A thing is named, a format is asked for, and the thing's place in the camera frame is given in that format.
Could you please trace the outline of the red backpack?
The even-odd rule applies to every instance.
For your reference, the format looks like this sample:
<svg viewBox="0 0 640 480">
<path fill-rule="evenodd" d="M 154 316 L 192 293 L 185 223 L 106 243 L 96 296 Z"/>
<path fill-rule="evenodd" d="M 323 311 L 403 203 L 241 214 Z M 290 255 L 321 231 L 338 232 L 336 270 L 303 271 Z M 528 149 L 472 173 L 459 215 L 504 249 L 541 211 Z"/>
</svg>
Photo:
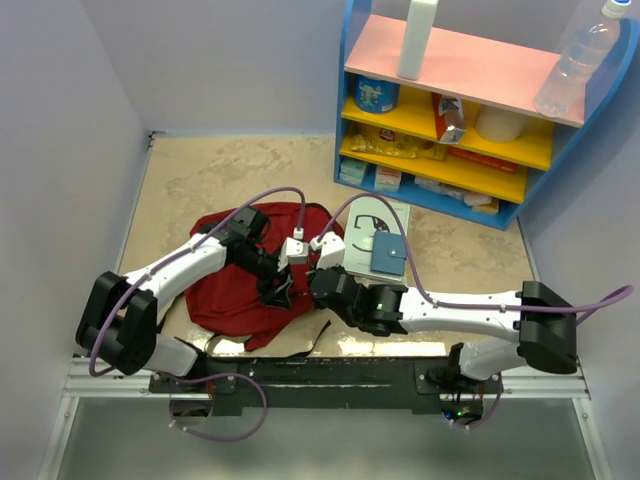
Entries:
<svg viewBox="0 0 640 480">
<path fill-rule="evenodd" d="M 277 256 L 285 238 L 296 227 L 300 205 L 270 202 L 256 206 L 268 220 L 255 246 Z M 308 267 L 293 268 L 294 284 L 290 289 L 292 308 L 265 306 L 260 302 L 259 280 L 237 265 L 227 265 L 208 275 L 185 291 L 190 320 L 219 335 L 246 336 L 245 349 L 254 352 L 267 346 L 294 320 L 313 311 L 313 301 L 306 281 Z"/>
</svg>

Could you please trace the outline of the blue wallet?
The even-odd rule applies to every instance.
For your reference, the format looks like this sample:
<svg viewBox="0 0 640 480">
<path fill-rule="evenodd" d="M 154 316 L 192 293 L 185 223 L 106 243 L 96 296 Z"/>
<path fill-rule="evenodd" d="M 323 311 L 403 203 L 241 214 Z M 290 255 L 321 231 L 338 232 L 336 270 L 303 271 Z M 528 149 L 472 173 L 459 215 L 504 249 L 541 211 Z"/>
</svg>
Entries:
<svg viewBox="0 0 640 480">
<path fill-rule="evenodd" d="M 403 276 L 408 254 L 400 234 L 377 231 L 373 237 L 370 270 L 372 272 Z"/>
</svg>

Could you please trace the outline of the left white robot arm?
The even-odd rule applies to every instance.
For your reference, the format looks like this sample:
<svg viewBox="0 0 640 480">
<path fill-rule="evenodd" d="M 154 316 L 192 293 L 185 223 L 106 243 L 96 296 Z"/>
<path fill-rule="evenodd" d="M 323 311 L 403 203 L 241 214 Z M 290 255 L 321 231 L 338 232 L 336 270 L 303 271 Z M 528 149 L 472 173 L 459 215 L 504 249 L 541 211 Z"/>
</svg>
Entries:
<svg viewBox="0 0 640 480">
<path fill-rule="evenodd" d="M 269 254 L 258 241 L 270 222 L 254 207 L 238 208 L 147 267 L 100 275 L 76 331 L 77 344 L 89 354 L 90 374 L 163 372 L 185 392 L 200 390 L 207 368 L 198 362 L 199 350 L 159 333 L 159 314 L 193 284 L 230 265 L 256 278 L 262 304 L 290 309 L 288 256 L 301 245 L 304 229 L 296 226 L 280 252 Z"/>
</svg>

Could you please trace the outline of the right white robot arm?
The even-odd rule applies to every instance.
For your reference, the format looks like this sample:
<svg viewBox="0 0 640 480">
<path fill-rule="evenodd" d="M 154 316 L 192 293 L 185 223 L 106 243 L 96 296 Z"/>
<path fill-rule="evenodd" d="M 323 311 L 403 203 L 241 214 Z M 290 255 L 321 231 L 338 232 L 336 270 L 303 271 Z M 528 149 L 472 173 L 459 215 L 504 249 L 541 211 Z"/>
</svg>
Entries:
<svg viewBox="0 0 640 480">
<path fill-rule="evenodd" d="M 430 370 L 429 383 L 466 393 L 507 370 L 529 366 L 571 375 L 578 370 L 577 321 L 569 304 L 544 284 L 494 294 L 421 292 L 416 287 L 365 286 L 342 267 L 313 274 L 314 304 L 348 326 L 378 337 L 427 331 L 483 336 L 454 345 L 445 365 Z"/>
</svg>

